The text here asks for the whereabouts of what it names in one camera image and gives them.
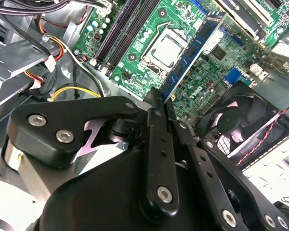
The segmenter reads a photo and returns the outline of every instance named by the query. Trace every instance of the black mechanical arm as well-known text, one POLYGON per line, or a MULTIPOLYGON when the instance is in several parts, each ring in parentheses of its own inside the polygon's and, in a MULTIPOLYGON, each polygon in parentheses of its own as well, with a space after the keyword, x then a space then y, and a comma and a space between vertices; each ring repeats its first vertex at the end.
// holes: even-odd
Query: black mechanical arm
POLYGON ((45 202, 35 231, 289 230, 214 141, 195 143, 156 89, 137 103, 118 96, 16 108, 0 171, 45 202), (128 150, 75 175, 78 156, 118 141, 128 150))

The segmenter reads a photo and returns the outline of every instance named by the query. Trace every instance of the metal screw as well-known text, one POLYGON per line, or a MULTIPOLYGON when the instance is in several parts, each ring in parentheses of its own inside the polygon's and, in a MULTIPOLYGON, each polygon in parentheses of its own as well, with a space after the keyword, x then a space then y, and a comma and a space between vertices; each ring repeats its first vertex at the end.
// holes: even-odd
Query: metal screw
POLYGON ((131 103, 126 103, 125 105, 129 108, 134 108, 133 104, 131 104, 131 103))
POLYGON ((287 223, 284 221, 283 218, 281 218, 280 216, 277 216, 278 222, 281 224, 282 227, 284 227, 285 229, 288 229, 288 225, 287 223))
POLYGON ((206 145, 209 147, 209 148, 213 148, 213 144, 209 141, 206 142, 206 145))
POLYGON ((74 140, 73 133, 67 130, 58 131, 56 137, 61 143, 71 143, 74 140))
POLYGON ((180 122, 180 127, 182 127, 183 129, 187 129, 187 126, 182 122, 180 122))
POLYGON ((273 228, 276 228, 276 224, 275 224, 275 222, 273 221, 273 219, 272 219, 270 216, 265 215, 264 217, 265 217, 266 222, 267 222, 270 226, 272 226, 273 228))
POLYGON ((47 123, 47 120, 41 115, 32 115, 29 116, 28 122, 32 126, 43 127, 47 123))
POLYGON ((236 219, 231 212, 229 212, 228 210, 223 210, 222 215, 228 225, 230 225, 233 228, 236 226, 236 219))
POLYGON ((159 117, 162 117, 162 114, 161 114, 158 110, 154 110, 154 113, 155 113, 156 115, 158 115, 159 117))
POLYGON ((172 201, 172 193, 164 186, 158 188, 158 197, 167 204, 172 201))

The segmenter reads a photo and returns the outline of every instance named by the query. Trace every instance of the black fan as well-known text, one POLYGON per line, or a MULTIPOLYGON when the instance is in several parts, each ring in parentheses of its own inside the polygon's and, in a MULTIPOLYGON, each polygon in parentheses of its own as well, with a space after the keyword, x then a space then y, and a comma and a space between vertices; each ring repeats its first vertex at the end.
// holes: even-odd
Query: black fan
POLYGON ((232 94, 217 103, 196 127, 200 137, 215 139, 216 134, 227 137, 232 152, 270 119, 272 115, 268 112, 268 103, 257 94, 232 94))

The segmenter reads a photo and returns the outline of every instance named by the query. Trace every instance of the black plastic bracket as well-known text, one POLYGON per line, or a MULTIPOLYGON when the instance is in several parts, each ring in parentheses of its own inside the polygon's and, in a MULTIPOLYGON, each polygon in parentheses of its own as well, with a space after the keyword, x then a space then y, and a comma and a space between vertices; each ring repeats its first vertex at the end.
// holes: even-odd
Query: black plastic bracket
POLYGON ((156 223, 176 215, 179 193, 175 170, 172 135, 167 132, 167 119, 160 93, 148 93, 147 127, 144 132, 144 172, 140 205, 146 216, 156 223))
POLYGON ((137 106, 125 97, 106 97, 80 101, 28 104, 17 107, 11 114, 7 130, 12 144, 22 152, 55 168, 70 166, 81 149, 85 123, 103 118, 132 118, 137 106), (28 122, 31 115, 46 119, 42 127, 28 122), (62 143, 56 138, 60 130, 72 132, 74 140, 62 143))
POLYGON ((208 154, 196 146, 186 124, 178 120, 170 123, 174 137, 178 138, 174 143, 175 153, 180 154, 178 160, 186 161, 195 196, 202 197, 197 206, 203 207, 204 218, 209 220, 210 229, 248 231, 235 213, 208 154))
POLYGON ((278 220, 278 217, 284 221, 286 221, 287 218, 265 198, 214 142, 203 139, 198 144, 208 153, 210 161, 219 169, 219 178, 223 187, 231 190, 238 197, 241 213, 250 230, 289 230, 289 224, 286 229, 278 220))

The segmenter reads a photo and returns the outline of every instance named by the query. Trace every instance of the green circuit board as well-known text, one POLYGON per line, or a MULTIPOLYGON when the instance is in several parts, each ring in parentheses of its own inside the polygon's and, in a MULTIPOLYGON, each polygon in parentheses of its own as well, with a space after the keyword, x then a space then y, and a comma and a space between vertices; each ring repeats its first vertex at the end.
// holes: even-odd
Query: green circuit board
POLYGON ((97 9, 93 9, 90 18, 80 33, 80 38, 75 44, 74 50, 78 50, 80 54, 84 54, 89 58, 94 57, 123 7, 124 2, 120 1, 118 5, 113 6, 107 17, 100 15, 97 9))
MULTIPOLYGON (((263 38, 263 44, 268 48, 273 47, 284 33, 289 29, 289 0, 282 1, 282 5, 277 8, 272 8, 266 0, 257 1, 273 18, 273 22, 269 26, 263 26, 262 29, 265 31, 266 36, 263 38)), ((224 11, 222 7, 219 7, 215 0, 203 0, 201 5, 210 11, 224 11)), ((251 13, 251 16, 257 21, 257 17, 251 13)), ((231 25, 235 25, 234 20, 230 22, 231 25)))
POLYGON ((194 23, 197 19, 205 18, 198 8, 192 7, 189 0, 181 0, 179 7, 177 2, 172 0, 160 2, 111 76, 111 79, 140 99, 143 99, 152 87, 159 88, 164 81, 161 76, 146 68, 140 61, 149 44, 165 28, 184 30, 186 40, 189 42, 197 30, 194 28, 194 23), (166 15, 160 15, 161 11, 165 11, 166 15), (148 32, 150 32, 149 37, 144 41, 144 34, 148 32), (130 73, 132 78, 127 81, 123 72, 130 73))
POLYGON ((250 61, 257 61, 252 49, 238 46, 226 35, 218 46, 225 51, 224 57, 219 60, 211 53, 200 56, 174 92, 176 114, 191 126, 230 88, 224 79, 233 68, 248 72, 250 61))
MULTIPOLYGON (((99 41, 94 39, 94 35, 99 34, 100 27, 93 28, 93 31, 88 30, 87 27, 95 21, 101 25, 105 22, 105 18, 93 10, 75 49, 89 58, 94 58, 112 23, 123 8, 125 0, 118 2, 119 4, 113 7, 112 13, 107 16, 111 22, 107 25, 107 29, 104 29, 104 34, 99 41)), ((222 26, 228 33, 219 30, 216 33, 218 35, 213 36, 212 40, 218 42, 210 42, 213 44, 211 49, 207 48, 210 51, 200 55, 172 95, 178 119, 192 126, 231 87, 225 81, 225 76, 234 68, 241 71, 245 76, 241 80, 248 85, 251 81, 253 85, 257 83, 255 76, 249 73, 250 64, 258 63, 263 68, 271 69, 273 63, 274 66, 282 68, 280 63, 276 63, 271 58, 269 51, 289 29, 289 0, 284 1, 278 9, 272 9, 266 0, 259 0, 258 3, 274 20, 269 27, 263 27, 266 37, 259 43, 231 16, 226 17, 222 26), (212 50, 217 46, 224 51, 221 59, 212 54, 212 50)), ((208 11, 221 10, 214 0, 202 0, 201 5, 208 11)), ((144 64, 144 54, 147 54, 149 48, 165 30, 173 30, 178 34, 182 32, 181 36, 189 43, 200 26, 197 22, 202 22, 204 19, 204 13, 191 0, 160 0, 110 78, 133 96, 143 99, 152 87, 159 88, 166 78, 165 75, 144 64)))

